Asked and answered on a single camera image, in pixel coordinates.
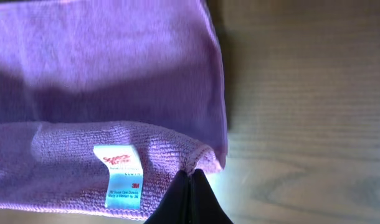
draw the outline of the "purple microfiber cloth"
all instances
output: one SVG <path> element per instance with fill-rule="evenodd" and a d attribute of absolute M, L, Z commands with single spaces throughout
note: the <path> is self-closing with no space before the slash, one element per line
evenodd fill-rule
<path fill-rule="evenodd" d="M 0 4 L 0 208 L 146 219 L 178 170 L 224 167 L 223 91 L 204 1 Z M 138 151 L 139 210 L 104 207 L 102 144 Z"/>

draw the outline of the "wood grain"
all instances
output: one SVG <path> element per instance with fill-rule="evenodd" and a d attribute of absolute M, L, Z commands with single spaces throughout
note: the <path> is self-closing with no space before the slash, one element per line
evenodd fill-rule
<path fill-rule="evenodd" d="M 380 223 L 380 1 L 209 5 L 229 119 L 226 169 L 209 181 L 228 216 Z M 0 223 L 12 220 L 125 223 L 0 211 Z"/>

